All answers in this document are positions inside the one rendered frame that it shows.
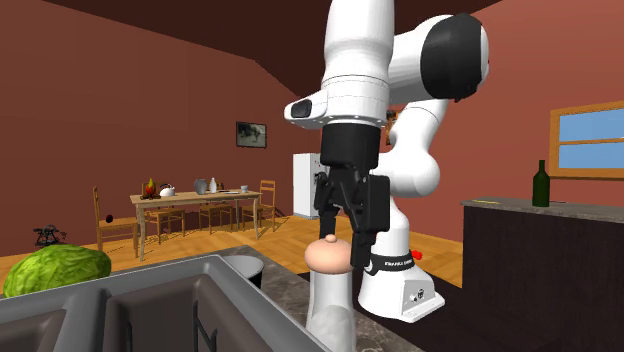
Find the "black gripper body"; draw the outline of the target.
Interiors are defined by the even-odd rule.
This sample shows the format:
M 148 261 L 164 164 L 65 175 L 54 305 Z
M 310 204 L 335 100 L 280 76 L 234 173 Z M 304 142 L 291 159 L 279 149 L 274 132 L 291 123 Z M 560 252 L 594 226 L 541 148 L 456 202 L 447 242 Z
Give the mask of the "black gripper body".
M 354 166 L 368 172 L 378 166 L 381 131 L 357 123 L 333 123 L 322 128 L 321 163 L 330 167 Z

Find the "wooden chair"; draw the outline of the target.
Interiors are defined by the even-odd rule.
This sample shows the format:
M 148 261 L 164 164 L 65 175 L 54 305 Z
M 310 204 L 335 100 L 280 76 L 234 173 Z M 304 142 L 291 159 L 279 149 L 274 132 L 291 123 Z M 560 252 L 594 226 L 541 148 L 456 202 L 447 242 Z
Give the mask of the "wooden chair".
M 246 221 L 251 219 L 254 223 L 256 237 L 259 237 L 259 229 L 264 220 L 269 220 L 272 230 L 276 229 L 276 182 L 274 180 L 261 180 L 259 197 L 252 205 L 241 208 L 241 224 L 246 229 Z
M 149 180 L 144 182 L 141 186 L 142 199 L 156 199 L 161 193 L 165 196 L 174 196 L 175 187 L 169 183 L 158 183 Z M 158 243 L 162 243 L 162 226 L 166 225 L 168 230 L 171 230 L 171 223 L 173 221 L 179 221 L 182 226 L 182 234 L 185 234 L 185 211 L 181 208 L 174 208 L 168 206 L 167 208 L 157 207 L 152 210 L 145 210 L 145 222 L 153 223 L 157 226 Z
M 100 216 L 99 193 L 96 187 L 93 188 L 94 209 L 96 218 L 96 239 L 97 248 L 103 250 L 103 240 L 105 238 L 116 238 L 123 236 L 131 236 L 133 241 L 133 250 L 135 256 L 138 256 L 138 221 L 135 217 L 112 218 L 110 221 L 102 219 Z M 105 232 L 125 230 L 125 233 L 105 235 Z
M 213 219 L 215 217 L 218 218 L 218 225 L 223 225 L 222 217 L 224 215 L 229 216 L 230 221 L 230 229 L 233 229 L 234 225 L 234 215 L 235 208 L 232 204 L 227 202 L 212 202 L 201 205 L 198 211 L 199 217 L 199 228 L 203 229 L 205 226 L 208 227 L 209 233 L 213 232 Z

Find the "black round container white top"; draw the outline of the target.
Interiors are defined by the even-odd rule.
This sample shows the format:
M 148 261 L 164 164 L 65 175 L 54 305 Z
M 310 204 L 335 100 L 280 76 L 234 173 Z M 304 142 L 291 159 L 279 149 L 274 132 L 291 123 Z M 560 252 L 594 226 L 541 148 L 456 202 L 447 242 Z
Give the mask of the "black round container white top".
M 258 289 L 261 288 L 264 263 L 262 260 L 246 255 L 224 256 L 223 259 Z

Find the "white refrigerator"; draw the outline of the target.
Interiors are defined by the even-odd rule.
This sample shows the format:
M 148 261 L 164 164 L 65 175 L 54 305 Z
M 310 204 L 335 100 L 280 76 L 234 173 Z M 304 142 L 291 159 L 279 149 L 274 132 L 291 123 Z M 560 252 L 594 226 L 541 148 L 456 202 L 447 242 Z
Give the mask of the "white refrigerator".
M 315 176 L 328 172 L 329 168 L 320 163 L 319 153 L 293 155 L 293 214 L 305 219 L 317 219 L 314 208 L 316 191 Z

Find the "wooden dining table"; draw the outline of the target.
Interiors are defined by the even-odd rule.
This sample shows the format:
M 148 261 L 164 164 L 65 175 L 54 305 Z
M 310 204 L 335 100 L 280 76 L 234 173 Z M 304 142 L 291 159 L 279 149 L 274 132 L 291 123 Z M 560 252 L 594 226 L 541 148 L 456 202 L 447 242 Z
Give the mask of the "wooden dining table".
M 255 191 L 242 192 L 241 190 L 233 191 L 231 194 L 227 192 L 206 193 L 203 195 L 192 192 L 177 192 L 173 196 L 165 196 L 160 199 L 142 199 L 140 194 L 131 195 L 131 203 L 136 207 L 136 218 L 140 230 L 139 258 L 144 260 L 144 247 L 146 240 L 146 226 L 144 211 L 149 208 L 203 204 L 210 201 L 231 201 L 237 203 L 239 200 L 252 199 L 253 209 L 256 210 L 259 204 L 261 193 Z

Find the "clear baby bottle peach teat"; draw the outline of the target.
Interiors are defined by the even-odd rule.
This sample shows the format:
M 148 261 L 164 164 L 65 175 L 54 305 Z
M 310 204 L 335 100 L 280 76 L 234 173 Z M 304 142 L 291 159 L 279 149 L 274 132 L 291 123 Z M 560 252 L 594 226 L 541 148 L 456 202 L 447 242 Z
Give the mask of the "clear baby bottle peach teat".
M 331 352 L 356 352 L 350 256 L 351 245 L 334 234 L 310 243 L 304 253 L 310 269 L 306 329 Z

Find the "grey kitchen sink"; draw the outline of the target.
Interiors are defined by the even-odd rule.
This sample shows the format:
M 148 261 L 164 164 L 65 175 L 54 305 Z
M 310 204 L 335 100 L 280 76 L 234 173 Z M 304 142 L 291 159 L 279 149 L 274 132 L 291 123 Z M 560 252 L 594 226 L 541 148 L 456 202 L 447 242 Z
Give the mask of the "grey kitchen sink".
M 330 352 L 219 255 L 0 300 L 0 352 Z

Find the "dark green glass bottle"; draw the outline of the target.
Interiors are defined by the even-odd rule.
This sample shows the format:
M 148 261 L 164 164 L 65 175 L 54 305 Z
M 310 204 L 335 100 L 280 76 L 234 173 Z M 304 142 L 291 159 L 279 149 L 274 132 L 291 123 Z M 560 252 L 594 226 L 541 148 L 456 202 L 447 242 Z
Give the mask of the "dark green glass bottle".
M 533 176 L 532 205 L 548 207 L 550 204 L 550 176 L 546 172 L 545 161 L 540 160 L 538 171 Z

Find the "dark kitchen cabinet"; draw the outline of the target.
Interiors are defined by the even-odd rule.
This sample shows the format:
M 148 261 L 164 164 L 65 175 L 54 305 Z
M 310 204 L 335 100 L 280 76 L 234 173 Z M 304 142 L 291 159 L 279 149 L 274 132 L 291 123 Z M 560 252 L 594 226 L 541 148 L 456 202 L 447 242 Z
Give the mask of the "dark kitchen cabinet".
M 624 207 L 463 204 L 463 288 L 561 341 L 624 352 Z

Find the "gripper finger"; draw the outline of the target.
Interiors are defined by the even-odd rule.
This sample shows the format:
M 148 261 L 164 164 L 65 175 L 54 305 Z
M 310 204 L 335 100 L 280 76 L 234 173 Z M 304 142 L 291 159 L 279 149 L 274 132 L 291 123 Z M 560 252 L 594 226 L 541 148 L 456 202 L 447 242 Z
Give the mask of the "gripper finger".
M 371 247 L 379 232 L 390 228 L 390 181 L 386 176 L 349 172 L 342 182 L 343 208 L 349 215 L 353 231 L 351 265 L 369 265 Z
M 320 172 L 316 175 L 314 208 L 320 216 L 320 239 L 335 233 L 335 217 L 340 210 L 348 213 L 340 188 L 340 182 L 346 180 L 348 171 L 347 167 L 332 167 L 329 173 Z

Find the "green lettuce head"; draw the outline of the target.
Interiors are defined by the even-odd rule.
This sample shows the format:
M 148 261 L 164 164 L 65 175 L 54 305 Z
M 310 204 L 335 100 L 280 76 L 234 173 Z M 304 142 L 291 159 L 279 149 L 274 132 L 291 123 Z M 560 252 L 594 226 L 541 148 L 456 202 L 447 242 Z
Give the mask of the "green lettuce head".
M 22 259 L 4 282 L 5 297 L 104 278 L 111 273 L 107 254 L 71 244 L 55 244 Z

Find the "dark framed wall picture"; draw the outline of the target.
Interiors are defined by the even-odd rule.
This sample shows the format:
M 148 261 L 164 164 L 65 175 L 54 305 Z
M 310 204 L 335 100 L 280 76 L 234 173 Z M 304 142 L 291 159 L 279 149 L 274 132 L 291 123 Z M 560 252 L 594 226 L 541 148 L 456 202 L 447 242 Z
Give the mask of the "dark framed wall picture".
M 266 126 L 264 124 L 236 122 L 236 145 L 248 148 L 266 148 Z

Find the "wooden framed window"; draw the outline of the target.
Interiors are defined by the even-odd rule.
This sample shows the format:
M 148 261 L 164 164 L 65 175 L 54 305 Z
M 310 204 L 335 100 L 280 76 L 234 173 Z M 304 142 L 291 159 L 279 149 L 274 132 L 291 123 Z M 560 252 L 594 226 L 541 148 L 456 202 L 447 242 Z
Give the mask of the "wooden framed window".
M 624 101 L 552 110 L 548 173 L 624 180 Z

